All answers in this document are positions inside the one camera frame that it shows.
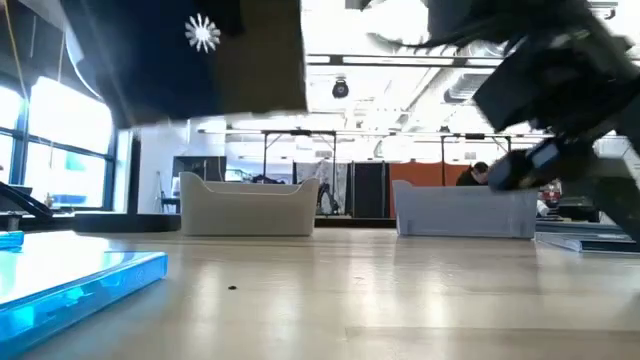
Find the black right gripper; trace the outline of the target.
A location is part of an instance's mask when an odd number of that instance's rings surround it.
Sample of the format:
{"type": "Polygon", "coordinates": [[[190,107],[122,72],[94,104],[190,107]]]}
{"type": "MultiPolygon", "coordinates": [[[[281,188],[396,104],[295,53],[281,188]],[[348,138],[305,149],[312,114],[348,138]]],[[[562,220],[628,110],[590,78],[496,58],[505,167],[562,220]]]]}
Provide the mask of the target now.
{"type": "MultiPolygon", "coordinates": [[[[557,136],[618,131],[625,107],[640,97],[640,68],[628,56],[633,42],[604,30],[551,29],[501,40],[504,58],[473,100],[498,132],[529,122],[557,136]]],[[[493,191],[538,189],[577,180],[595,163],[591,143],[546,138],[508,152],[489,169],[493,191]]],[[[592,179],[594,205],[640,243],[640,189],[628,173],[592,179]]]]}

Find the blue jewel case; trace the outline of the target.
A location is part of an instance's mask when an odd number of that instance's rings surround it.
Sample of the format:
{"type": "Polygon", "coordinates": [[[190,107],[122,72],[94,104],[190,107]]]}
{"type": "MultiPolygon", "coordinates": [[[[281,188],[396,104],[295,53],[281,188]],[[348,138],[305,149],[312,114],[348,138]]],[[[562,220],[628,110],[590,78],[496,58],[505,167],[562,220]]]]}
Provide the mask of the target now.
{"type": "Polygon", "coordinates": [[[0,231],[0,251],[20,248],[23,243],[22,231],[0,231]]]}
{"type": "Polygon", "coordinates": [[[0,360],[163,279],[168,265],[164,252],[108,251],[50,261],[35,253],[0,253],[0,360]]]}

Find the dark jewel case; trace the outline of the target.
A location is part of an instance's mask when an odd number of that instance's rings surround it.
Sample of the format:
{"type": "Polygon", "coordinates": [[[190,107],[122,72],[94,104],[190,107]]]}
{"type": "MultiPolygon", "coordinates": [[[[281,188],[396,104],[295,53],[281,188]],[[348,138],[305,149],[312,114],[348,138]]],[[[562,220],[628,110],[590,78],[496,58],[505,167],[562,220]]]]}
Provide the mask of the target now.
{"type": "Polygon", "coordinates": [[[578,253],[640,254],[640,243],[627,235],[539,232],[536,240],[578,253]]]}

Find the small red machine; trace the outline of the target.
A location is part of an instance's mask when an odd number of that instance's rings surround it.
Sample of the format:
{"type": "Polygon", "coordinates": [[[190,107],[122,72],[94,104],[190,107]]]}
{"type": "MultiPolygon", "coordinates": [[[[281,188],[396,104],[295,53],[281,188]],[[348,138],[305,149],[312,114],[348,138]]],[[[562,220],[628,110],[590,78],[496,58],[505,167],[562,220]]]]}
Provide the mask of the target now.
{"type": "Polygon", "coordinates": [[[561,184],[558,181],[553,181],[541,187],[538,193],[539,199],[550,208],[558,206],[561,195],[561,184]]]}

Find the person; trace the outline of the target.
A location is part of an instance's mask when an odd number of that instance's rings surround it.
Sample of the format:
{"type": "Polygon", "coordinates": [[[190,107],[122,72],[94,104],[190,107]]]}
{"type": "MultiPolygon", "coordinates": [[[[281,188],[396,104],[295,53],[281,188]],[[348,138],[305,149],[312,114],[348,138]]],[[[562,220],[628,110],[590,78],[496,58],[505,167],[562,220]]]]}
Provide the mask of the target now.
{"type": "Polygon", "coordinates": [[[486,186],[488,182],[489,165],[477,162],[469,166],[456,180],[457,186],[486,186]]]}

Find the grey plastic bin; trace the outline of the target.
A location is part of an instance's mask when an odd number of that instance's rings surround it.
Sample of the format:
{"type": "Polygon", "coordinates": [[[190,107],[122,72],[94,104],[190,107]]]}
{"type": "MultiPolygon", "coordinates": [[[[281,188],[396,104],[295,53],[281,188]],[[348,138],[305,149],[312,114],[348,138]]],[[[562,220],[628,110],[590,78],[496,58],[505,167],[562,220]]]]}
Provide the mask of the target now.
{"type": "Polygon", "coordinates": [[[414,186],[404,180],[393,181],[392,188],[401,236],[530,239],[535,234],[535,191],[414,186]]]}

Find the orange partition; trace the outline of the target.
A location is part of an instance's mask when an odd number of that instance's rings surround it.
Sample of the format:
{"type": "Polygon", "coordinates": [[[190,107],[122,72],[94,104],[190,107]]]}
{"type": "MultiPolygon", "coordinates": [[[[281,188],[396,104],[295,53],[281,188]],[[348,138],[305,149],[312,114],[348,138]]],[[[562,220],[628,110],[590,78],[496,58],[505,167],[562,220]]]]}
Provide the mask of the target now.
{"type": "Polygon", "coordinates": [[[395,180],[403,180],[414,186],[454,186],[458,177],[468,165],[437,163],[391,163],[389,165],[389,185],[395,180]]]}

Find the black partition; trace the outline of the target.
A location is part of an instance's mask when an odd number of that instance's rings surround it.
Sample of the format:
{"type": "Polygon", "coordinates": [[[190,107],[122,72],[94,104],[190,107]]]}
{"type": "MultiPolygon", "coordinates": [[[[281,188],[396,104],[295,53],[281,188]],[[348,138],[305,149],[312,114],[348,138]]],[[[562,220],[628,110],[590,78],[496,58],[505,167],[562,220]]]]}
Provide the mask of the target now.
{"type": "Polygon", "coordinates": [[[355,218],[385,218],[385,164],[356,163],[353,182],[353,212],[355,218]]]}

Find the beige plastic bin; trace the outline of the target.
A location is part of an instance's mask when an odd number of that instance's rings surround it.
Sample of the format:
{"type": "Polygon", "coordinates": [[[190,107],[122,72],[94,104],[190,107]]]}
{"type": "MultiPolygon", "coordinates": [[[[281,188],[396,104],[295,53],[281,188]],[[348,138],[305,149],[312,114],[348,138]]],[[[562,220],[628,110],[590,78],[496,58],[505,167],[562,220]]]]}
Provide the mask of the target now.
{"type": "Polygon", "coordinates": [[[312,234],[320,181],[299,185],[180,180],[181,231],[187,236],[294,236],[312,234]]]}

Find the black monitor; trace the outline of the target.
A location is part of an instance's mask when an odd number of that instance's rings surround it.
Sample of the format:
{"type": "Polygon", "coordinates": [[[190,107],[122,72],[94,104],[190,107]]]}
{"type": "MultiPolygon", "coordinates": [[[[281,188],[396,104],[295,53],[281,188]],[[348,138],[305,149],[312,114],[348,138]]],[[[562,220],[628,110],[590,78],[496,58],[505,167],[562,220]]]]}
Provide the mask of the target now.
{"type": "Polygon", "coordinates": [[[175,156],[172,176],[191,172],[205,181],[224,182],[227,158],[225,156],[175,156]]]}

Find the black metal frame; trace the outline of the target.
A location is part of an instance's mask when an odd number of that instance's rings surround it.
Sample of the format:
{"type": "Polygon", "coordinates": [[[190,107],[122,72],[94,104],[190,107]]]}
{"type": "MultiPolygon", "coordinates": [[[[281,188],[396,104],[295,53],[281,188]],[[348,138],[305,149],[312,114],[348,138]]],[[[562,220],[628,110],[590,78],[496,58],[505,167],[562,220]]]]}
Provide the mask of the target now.
{"type": "Polygon", "coordinates": [[[447,185],[446,180],[446,160],[445,160],[445,144],[448,138],[455,140],[471,140],[475,142],[492,140],[505,153],[512,150],[512,136],[503,134],[486,134],[486,133],[442,133],[440,135],[440,151],[441,151],[441,184],[447,185]]]}
{"type": "Polygon", "coordinates": [[[261,130],[260,133],[263,136],[262,173],[255,176],[253,182],[261,184],[283,184],[282,180],[272,178],[267,174],[268,150],[283,136],[320,139],[326,143],[329,147],[327,151],[312,149],[313,155],[308,159],[303,156],[293,158],[291,183],[297,185],[311,178],[318,179],[320,185],[316,197],[316,214],[321,216],[340,215],[342,208],[338,195],[337,132],[335,130],[294,128],[292,130],[261,130]]]}

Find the window with dark frame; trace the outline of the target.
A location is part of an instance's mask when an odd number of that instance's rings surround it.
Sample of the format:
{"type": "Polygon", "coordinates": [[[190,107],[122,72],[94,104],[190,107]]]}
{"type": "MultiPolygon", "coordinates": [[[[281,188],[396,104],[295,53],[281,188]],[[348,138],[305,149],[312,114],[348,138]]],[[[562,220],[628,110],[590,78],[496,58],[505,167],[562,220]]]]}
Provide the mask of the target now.
{"type": "Polygon", "coordinates": [[[0,83],[0,181],[54,208],[107,206],[115,147],[109,109],[47,77],[27,95],[0,83]]]}

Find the black angled mount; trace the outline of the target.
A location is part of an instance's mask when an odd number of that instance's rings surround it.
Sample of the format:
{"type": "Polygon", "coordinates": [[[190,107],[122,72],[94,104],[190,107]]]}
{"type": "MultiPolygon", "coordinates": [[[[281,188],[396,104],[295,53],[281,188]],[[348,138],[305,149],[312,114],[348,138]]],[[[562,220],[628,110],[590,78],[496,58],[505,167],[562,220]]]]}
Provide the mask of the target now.
{"type": "Polygon", "coordinates": [[[0,181],[0,213],[28,213],[36,218],[51,218],[52,210],[31,196],[33,189],[0,181]]]}

